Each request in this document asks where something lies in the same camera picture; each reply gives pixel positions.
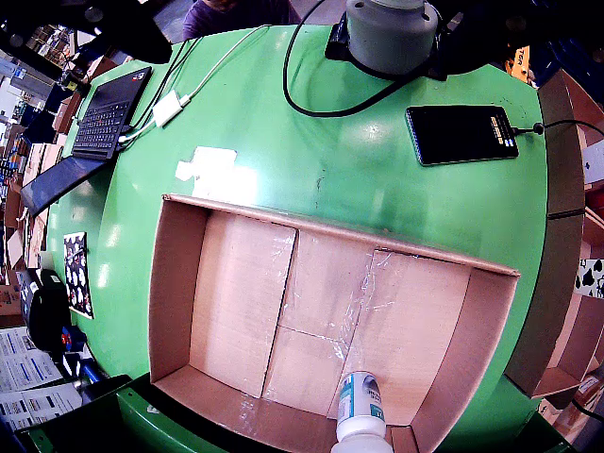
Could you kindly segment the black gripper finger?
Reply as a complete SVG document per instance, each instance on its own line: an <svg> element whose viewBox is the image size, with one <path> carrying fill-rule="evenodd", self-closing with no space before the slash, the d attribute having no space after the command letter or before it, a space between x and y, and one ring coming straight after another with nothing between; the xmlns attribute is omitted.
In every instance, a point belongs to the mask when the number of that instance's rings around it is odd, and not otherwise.
<svg viewBox="0 0 604 453"><path fill-rule="evenodd" d="M34 52L26 44L44 25L94 35L101 43L145 62L166 63L171 57L170 42L138 1L3 1L1 49L32 63Z"/></svg>
<svg viewBox="0 0 604 453"><path fill-rule="evenodd" d="M439 68L447 75L472 72L543 42L568 38L603 45L601 1L434 1L432 6L446 23L462 15L439 46Z"/></svg>

